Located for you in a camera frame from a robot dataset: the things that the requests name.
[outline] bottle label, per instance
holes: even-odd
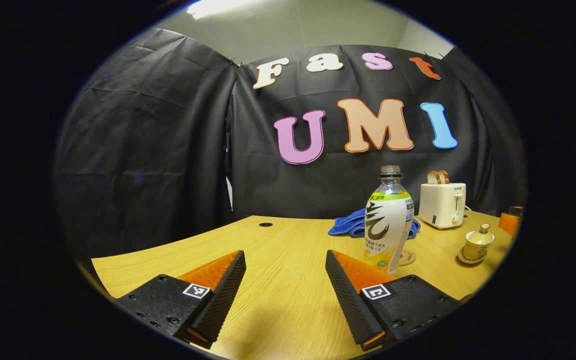
[[[363,262],[394,273],[408,238],[415,210],[410,194],[372,193],[365,209]]]

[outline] plastic bottle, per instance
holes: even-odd
[[[382,166],[379,178],[381,185],[366,203],[363,262],[395,275],[415,207],[402,186],[399,166]]]

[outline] wooden table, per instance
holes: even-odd
[[[499,218],[468,210],[466,215],[462,226],[444,230],[421,221],[420,232],[404,246],[416,253],[416,260],[400,267],[397,276],[415,274],[457,300],[476,292],[505,257],[512,236],[498,228]],[[485,260],[464,264],[457,251],[466,233],[483,223],[490,224],[495,240]],[[92,262],[117,298],[158,274],[180,276],[243,250],[246,274],[209,351],[234,360],[344,360],[364,352],[355,344],[330,284],[326,252],[360,258],[364,239],[328,235],[333,224],[333,219],[250,216],[174,243]]]

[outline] toaster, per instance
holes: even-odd
[[[454,228],[464,222],[466,184],[421,184],[419,220],[437,229]]]

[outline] blue towel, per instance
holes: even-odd
[[[361,238],[364,236],[364,217],[366,216],[366,209],[361,209],[353,212],[344,218],[334,219],[334,226],[328,231],[328,235],[350,235],[353,238]],[[410,225],[409,239],[413,239],[417,232],[420,230],[421,224],[416,219],[412,219]]]

